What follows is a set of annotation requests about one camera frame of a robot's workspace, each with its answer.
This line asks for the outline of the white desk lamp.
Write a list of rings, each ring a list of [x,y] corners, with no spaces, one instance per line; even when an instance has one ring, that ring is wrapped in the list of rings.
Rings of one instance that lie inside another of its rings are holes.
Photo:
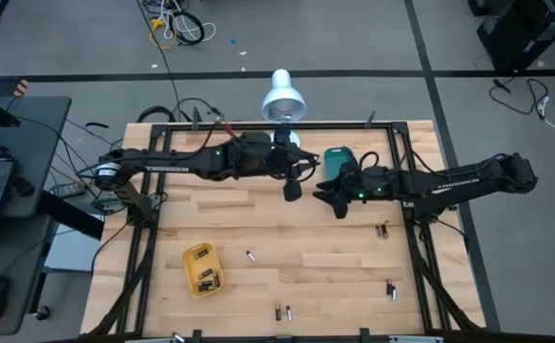
[[[261,114],[269,122],[279,125],[294,124],[307,112],[301,93],[292,86],[291,75],[285,69],[272,74],[272,87],[265,95]]]

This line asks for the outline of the white box under desk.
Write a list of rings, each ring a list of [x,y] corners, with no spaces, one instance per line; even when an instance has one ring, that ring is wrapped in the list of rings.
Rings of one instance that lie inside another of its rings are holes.
[[[99,238],[60,224],[51,242],[44,267],[57,271],[89,272],[99,246]]]

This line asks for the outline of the black computer tower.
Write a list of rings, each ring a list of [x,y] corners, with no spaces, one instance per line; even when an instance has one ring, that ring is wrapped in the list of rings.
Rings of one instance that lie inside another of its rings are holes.
[[[477,29],[497,71],[524,71],[555,42],[555,0],[496,0]]]

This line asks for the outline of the teal plastic bin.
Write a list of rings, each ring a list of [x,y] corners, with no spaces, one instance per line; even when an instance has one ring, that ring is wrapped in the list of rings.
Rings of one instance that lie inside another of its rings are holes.
[[[324,180],[331,181],[358,167],[358,161],[348,147],[329,148],[323,155]]]

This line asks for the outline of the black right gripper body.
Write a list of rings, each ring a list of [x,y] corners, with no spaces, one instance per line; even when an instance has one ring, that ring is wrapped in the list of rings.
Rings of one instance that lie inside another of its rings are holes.
[[[341,203],[352,200],[395,200],[398,173],[387,167],[361,169],[354,163],[342,164],[339,168],[337,200]]]

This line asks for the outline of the yellow plastic bin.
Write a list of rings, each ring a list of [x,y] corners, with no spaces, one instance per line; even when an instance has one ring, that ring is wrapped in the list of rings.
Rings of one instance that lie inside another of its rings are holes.
[[[195,252],[199,250],[207,249],[209,253],[199,259],[194,259],[193,255]],[[216,293],[222,289],[224,286],[224,273],[221,269],[221,265],[219,262],[219,258],[216,252],[215,247],[211,243],[200,243],[195,246],[190,247],[182,254],[182,262],[184,266],[184,270],[187,276],[188,284],[190,287],[190,291],[193,297],[204,297]],[[204,272],[207,269],[212,269],[214,272],[219,273],[219,278],[221,282],[221,286],[219,289],[214,289],[213,291],[209,292],[200,292],[197,289],[197,283],[201,281],[213,281],[213,275],[205,277],[202,280],[198,280],[197,276]]]

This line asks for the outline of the black power strip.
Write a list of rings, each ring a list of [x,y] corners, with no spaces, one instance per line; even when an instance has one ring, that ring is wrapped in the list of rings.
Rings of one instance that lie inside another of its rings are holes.
[[[57,184],[49,189],[49,193],[61,199],[83,195],[86,192],[87,189],[85,185],[77,182]]]

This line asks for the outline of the black desk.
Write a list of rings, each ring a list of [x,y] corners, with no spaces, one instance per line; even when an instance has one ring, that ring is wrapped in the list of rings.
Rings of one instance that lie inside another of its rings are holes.
[[[65,96],[0,98],[1,106],[23,119],[18,128],[0,130],[0,146],[16,161],[12,177],[34,188],[21,196],[8,187],[0,207],[0,276],[10,281],[0,335],[17,333],[37,303],[38,280],[55,232],[55,221],[43,208],[43,187],[71,103]]]

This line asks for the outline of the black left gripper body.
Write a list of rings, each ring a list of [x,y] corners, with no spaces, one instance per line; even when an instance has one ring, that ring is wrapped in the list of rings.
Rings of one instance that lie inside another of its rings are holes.
[[[241,148],[245,175],[267,175],[277,180],[298,180],[306,172],[306,152],[289,133],[274,135],[245,131],[236,140]]]

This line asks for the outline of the small black desk object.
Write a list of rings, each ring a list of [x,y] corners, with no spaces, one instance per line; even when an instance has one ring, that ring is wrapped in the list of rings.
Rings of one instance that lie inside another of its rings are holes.
[[[17,176],[11,182],[10,186],[14,193],[19,197],[29,197],[35,192],[35,186],[27,179]]]

